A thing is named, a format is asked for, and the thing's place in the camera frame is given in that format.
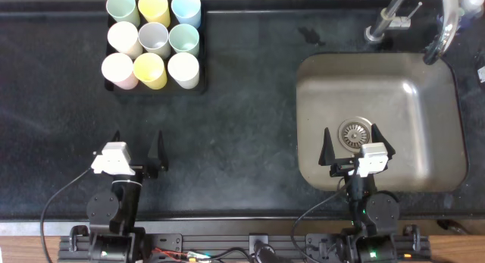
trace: drain strainer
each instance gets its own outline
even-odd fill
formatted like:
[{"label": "drain strainer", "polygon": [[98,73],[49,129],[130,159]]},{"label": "drain strainer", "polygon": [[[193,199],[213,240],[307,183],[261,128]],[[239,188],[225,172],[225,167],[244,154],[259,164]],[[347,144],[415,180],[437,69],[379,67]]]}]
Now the drain strainer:
[{"label": "drain strainer", "polygon": [[347,150],[358,152],[371,139],[371,122],[363,117],[349,118],[340,124],[339,141]]}]

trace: faucet handle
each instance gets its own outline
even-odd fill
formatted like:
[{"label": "faucet handle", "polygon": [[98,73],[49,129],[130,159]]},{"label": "faucet handle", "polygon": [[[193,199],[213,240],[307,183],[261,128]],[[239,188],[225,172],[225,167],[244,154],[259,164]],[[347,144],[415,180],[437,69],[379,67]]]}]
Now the faucet handle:
[{"label": "faucet handle", "polygon": [[416,11],[423,5],[422,2],[418,3],[418,6],[409,14],[407,17],[394,17],[391,21],[388,30],[407,30],[411,27],[411,17],[416,13]]}]

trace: wooden floor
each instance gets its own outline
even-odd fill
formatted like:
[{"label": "wooden floor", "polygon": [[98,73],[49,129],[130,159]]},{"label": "wooden floor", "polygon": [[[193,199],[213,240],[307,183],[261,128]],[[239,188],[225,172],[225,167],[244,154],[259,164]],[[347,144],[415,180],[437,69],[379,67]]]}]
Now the wooden floor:
[{"label": "wooden floor", "polygon": [[[46,237],[53,262],[59,237]],[[430,236],[433,259],[447,263],[485,262],[485,236]],[[0,236],[3,263],[46,262],[38,236]]]}]

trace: chrome faucet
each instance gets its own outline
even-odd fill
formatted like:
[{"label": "chrome faucet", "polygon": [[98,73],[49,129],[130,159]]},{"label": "chrome faucet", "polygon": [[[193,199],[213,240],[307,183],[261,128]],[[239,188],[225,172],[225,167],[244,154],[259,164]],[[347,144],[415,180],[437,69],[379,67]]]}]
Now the chrome faucet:
[{"label": "chrome faucet", "polygon": [[[382,42],[386,30],[408,29],[411,26],[411,17],[421,6],[418,4],[416,9],[407,17],[396,17],[396,11],[404,0],[392,0],[387,8],[384,8],[377,18],[373,27],[367,27],[365,38],[371,43]],[[441,34],[427,47],[423,61],[431,65],[435,63],[448,49],[455,36],[458,27],[458,0],[443,0],[443,27]]]}]

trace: cup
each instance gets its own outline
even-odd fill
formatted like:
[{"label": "cup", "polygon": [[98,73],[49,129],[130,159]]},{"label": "cup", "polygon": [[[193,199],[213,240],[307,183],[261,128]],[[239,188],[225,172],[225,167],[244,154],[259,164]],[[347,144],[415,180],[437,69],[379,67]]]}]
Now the cup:
[{"label": "cup", "polygon": [[127,21],[111,26],[108,31],[108,42],[118,52],[128,55],[131,59],[138,58],[143,53],[142,45],[138,42],[138,30]]},{"label": "cup", "polygon": [[199,55],[199,32],[189,24],[179,24],[172,28],[168,41],[175,52],[188,52],[197,57]]},{"label": "cup", "polygon": [[168,62],[168,73],[184,89],[192,89],[199,83],[199,62],[189,53],[174,55]]},{"label": "cup", "polygon": [[167,59],[171,49],[168,43],[168,30],[161,23],[147,23],[140,28],[138,40],[147,52],[160,55]]},{"label": "cup", "polygon": [[132,89],[138,84],[133,74],[133,61],[125,54],[114,53],[105,58],[101,66],[103,76],[121,89]]},{"label": "cup", "polygon": [[170,25],[168,0],[139,0],[138,8],[148,22],[158,22],[165,27]]},{"label": "cup", "polygon": [[140,55],[133,63],[133,72],[150,89],[161,89],[167,84],[164,61],[156,54]]},{"label": "cup", "polygon": [[172,0],[172,11],[179,23],[200,27],[201,18],[200,0]]},{"label": "cup", "polygon": [[127,21],[134,26],[139,26],[139,14],[135,0],[108,0],[106,11],[116,20]]}]

